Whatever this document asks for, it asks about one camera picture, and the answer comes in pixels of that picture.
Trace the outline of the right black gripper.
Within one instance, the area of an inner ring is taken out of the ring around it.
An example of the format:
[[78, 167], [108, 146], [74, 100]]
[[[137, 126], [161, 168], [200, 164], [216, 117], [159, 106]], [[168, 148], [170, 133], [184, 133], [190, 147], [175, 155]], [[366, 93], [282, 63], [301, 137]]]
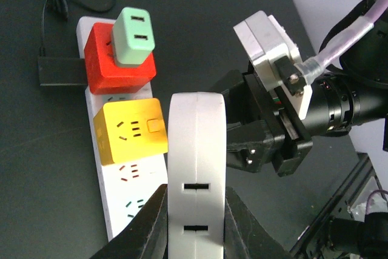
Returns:
[[257, 173], [270, 163], [279, 177], [297, 170], [313, 141], [282, 88], [272, 96], [249, 67], [227, 72], [212, 91], [225, 100], [228, 167]]

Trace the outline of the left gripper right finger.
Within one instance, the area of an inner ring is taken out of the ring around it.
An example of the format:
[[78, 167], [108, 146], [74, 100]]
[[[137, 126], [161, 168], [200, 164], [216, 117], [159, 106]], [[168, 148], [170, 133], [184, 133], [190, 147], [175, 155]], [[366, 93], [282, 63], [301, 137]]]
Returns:
[[249, 211], [232, 187], [226, 188], [224, 258], [290, 258]]

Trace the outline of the white long power strip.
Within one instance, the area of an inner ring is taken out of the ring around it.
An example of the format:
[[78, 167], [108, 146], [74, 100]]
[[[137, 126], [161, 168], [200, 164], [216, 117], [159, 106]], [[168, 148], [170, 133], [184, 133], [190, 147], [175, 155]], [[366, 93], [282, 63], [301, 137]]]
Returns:
[[109, 241], [127, 227], [155, 190], [167, 182], [167, 169], [163, 154], [103, 166], [99, 156], [93, 118], [105, 103], [152, 97], [150, 82], [136, 93], [94, 95], [89, 88], [85, 90], [95, 165]]

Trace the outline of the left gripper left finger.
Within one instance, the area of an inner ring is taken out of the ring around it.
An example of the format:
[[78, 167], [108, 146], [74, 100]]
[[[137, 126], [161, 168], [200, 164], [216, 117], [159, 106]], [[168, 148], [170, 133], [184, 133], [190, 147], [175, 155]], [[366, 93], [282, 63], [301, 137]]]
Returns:
[[160, 185], [134, 219], [92, 258], [167, 258], [167, 185]]

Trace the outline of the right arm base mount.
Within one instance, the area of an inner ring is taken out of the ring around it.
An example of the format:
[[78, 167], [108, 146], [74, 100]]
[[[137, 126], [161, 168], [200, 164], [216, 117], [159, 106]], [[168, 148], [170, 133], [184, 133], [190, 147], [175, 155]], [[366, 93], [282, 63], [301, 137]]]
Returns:
[[387, 191], [366, 153], [290, 253], [294, 258], [387, 258]]

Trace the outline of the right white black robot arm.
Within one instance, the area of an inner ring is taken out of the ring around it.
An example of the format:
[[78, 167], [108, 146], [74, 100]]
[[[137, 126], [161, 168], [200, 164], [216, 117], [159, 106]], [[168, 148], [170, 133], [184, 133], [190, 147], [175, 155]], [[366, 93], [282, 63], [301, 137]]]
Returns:
[[226, 103], [228, 167], [255, 173], [270, 163], [288, 176], [314, 136], [344, 136], [387, 118], [387, 0], [362, 0], [307, 60], [263, 11], [234, 30], [248, 69], [231, 70], [212, 87]]

